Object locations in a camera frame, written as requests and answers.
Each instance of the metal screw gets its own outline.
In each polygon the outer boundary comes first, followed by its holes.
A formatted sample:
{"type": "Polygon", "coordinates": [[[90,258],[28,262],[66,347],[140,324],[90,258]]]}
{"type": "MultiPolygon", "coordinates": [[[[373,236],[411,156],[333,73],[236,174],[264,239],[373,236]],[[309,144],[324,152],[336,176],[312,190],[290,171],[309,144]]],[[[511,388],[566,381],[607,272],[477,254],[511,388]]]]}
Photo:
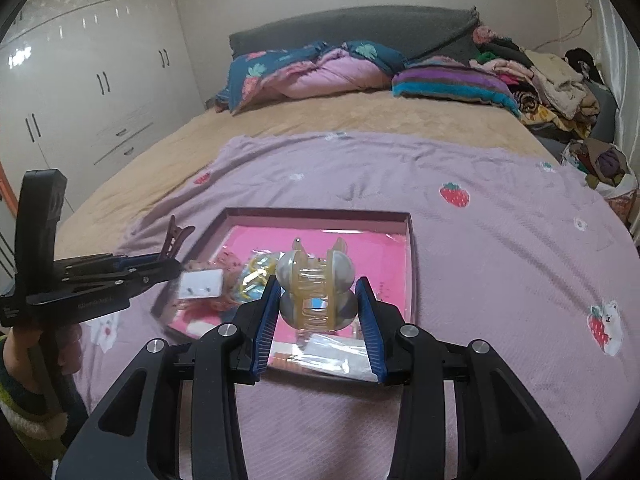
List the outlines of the metal screw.
{"type": "Polygon", "coordinates": [[[229,337],[235,334],[238,331],[238,327],[231,323],[225,323],[224,325],[220,325],[218,327],[218,333],[222,337],[229,337]]]}
{"type": "Polygon", "coordinates": [[[418,330],[418,327],[415,325],[402,325],[402,327],[400,328],[400,333],[404,336],[404,337],[416,337],[420,331],[418,330]]]}
{"type": "Polygon", "coordinates": [[[476,339],[475,341],[473,341],[471,343],[471,348],[477,354],[486,354],[489,350],[491,350],[489,343],[487,341],[483,341],[482,339],[476,339]]]}
{"type": "Polygon", "coordinates": [[[164,348],[164,341],[162,339],[152,339],[146,344],[146,350],[155,354],[164,348]]]}

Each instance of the white card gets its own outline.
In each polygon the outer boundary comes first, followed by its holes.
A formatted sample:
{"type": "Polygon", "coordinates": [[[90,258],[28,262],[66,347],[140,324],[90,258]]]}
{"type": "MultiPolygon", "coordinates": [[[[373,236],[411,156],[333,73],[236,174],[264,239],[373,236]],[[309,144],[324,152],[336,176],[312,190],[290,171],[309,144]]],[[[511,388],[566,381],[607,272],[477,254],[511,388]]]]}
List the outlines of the white card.
{"type": "Polygon", "coordinates": [[[223,269],[194,270],[183,272],[178,287],[179,300],[218,298],[222,294],[223,269]]]}

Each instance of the bed sheet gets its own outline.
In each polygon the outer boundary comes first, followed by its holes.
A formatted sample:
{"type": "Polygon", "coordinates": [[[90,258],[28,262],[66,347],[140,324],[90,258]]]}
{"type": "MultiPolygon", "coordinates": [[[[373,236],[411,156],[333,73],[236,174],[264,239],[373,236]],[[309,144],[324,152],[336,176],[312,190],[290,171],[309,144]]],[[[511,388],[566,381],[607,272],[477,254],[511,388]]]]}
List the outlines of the bed sheet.
{"type": "MultiPolygon", "coordinates": [[[[456,344],[489,341],[584,478],[638,405],[640,260],[624,225],[575,168],[413,136],[236,137],[128,229],[119,250],[158,246],[175,214],[178,224],[195,226],[184,257],[225,207],[237,206],[409,212],[416,323],[456,344]]],[[[89,408],[149,339],[168,337],[150,313],[160,291],[85,331],[76,383],[89,408]]],[[[271,373],[237,395],[250,478],[384,478],[397,388],[271,373]]],[[[449,402],[447,478],[455,476],[453,415],[449,402]]],[[[181,476],[190,478],[182,450],[181,476]]]]}
{"type": "Polygon", "coordinates": [[[233,137],[320,130],[414,134],[463,146],[504,148],[555,163],[515,117],[483,105],[375,92],[279,103],[236,117],[210,110],[139,155],[96,190],[60,226],[56,257],[113,251],[128,224],[214,160],[233,137]]]}

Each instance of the human hand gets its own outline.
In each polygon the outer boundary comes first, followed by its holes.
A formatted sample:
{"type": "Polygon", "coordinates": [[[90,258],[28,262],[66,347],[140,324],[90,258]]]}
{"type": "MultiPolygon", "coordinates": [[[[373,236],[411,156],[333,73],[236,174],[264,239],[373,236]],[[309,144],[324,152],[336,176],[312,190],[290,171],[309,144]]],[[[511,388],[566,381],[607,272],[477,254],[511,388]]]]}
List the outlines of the human hand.
{"type": "MultiPolygon", "coordinates": [[[[9,332],[2,358],[9,375],[18,381],[25,389],[34,394],[41,393],[40,385],[33,377],[33,369],[29,360],[29,348],[38,344],[42,330],[32,327],[14,326],[9,332]]],[[[80,369],[82,349],[80,337],[82,328],[73,325],[62,334],[58,365],[63,375],[74,374],[80,369]]]]}

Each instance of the sleeve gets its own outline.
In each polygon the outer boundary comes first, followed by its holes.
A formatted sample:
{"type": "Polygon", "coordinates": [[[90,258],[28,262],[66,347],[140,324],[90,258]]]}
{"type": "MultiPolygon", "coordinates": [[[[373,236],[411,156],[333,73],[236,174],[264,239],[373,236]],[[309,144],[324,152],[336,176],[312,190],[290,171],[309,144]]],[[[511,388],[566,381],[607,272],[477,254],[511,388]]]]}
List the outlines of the sleeve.
{"type": "MultiPolygon", "coordinates": [[[[0,338],[0,355],[4,355],[5,340],[5,336],[0,338]]],[[[52,462],[66,451],[60,438],[66,431],[67,415],[47,416],[44,396],[28,391],[11,377],[4,359],[0,359],[0,410],[23,446],[50,475],[52,462]]]]}

